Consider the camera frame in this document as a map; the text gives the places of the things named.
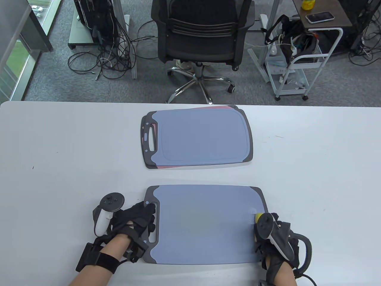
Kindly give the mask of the person's right hand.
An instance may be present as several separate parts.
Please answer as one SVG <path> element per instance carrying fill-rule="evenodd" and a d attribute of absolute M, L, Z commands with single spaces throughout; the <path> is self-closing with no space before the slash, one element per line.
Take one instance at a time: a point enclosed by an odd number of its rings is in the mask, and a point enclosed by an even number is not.
<path fill-rule="evenodd" d="M 288 263 L 292 270 L 299 267 L 299 242 L 291 237 L 291 224 L 278 218 L 276 213 L 256 214 L 254 223 L 255 252 L 267 271 L 269 285 L 274 285 L 283 263 Z"/>

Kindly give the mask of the person's left hand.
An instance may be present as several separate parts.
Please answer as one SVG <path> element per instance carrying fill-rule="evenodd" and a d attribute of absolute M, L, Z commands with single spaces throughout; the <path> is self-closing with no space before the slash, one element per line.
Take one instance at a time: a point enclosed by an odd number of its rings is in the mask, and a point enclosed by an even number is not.
<path fill-rule="evenodd" d="M 115 237 L 117 234 L 127 235 L 131 244 L 126 250 L 125 261 L 136 263 L 146 250 L 147 243 L 142 239 L 142 235 L 148 231 L 155 230 L 154 214 L 156 213 L 155 204 L 145 204 L 143 201 L 133 205 L 126 210 L 114 212 L 110 221 L 111 229 L 109 235 Z"/>

